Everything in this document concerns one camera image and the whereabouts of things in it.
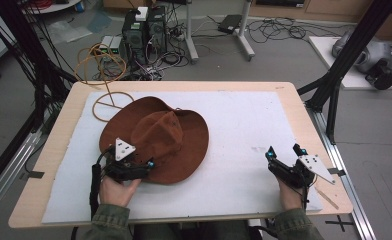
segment cowboy hat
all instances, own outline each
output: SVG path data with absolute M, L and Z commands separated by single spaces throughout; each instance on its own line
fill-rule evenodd
M 189 177 L 205 157 L 209 133 L 205 120 L 191 110 L 172 109 L 155 97 L 138 99 L 121 109 L 102 131 L 103 152 L 117 138 L 136 147 L 131 160 L 155 167 L 146 180 L 171 184 Z

